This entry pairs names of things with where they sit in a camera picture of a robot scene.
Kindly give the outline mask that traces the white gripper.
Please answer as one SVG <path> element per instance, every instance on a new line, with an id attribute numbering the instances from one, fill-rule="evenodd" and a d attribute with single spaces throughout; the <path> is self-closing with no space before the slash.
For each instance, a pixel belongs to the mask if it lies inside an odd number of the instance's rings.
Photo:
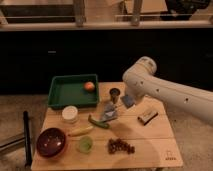
<path id="1" fill-rule="evenodd" d="M 128 86 L 125 87 L 125 94 L 130 96 L 136 105 L 142 102 L 145 95 L 144 92 L 133 90 Z"/>

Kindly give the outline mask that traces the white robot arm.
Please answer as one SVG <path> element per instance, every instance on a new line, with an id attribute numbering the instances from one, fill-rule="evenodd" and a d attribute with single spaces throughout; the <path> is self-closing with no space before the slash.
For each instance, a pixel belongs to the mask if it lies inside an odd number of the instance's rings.
<path id="1" fill-rule="evenodd" d="M 152 58 L 139 58 L 122 76 L 126 93 L 135 100 L 149 95 L 171 103 L 213 126 L 213 92 L 157 78 L 156 70 Z"/>

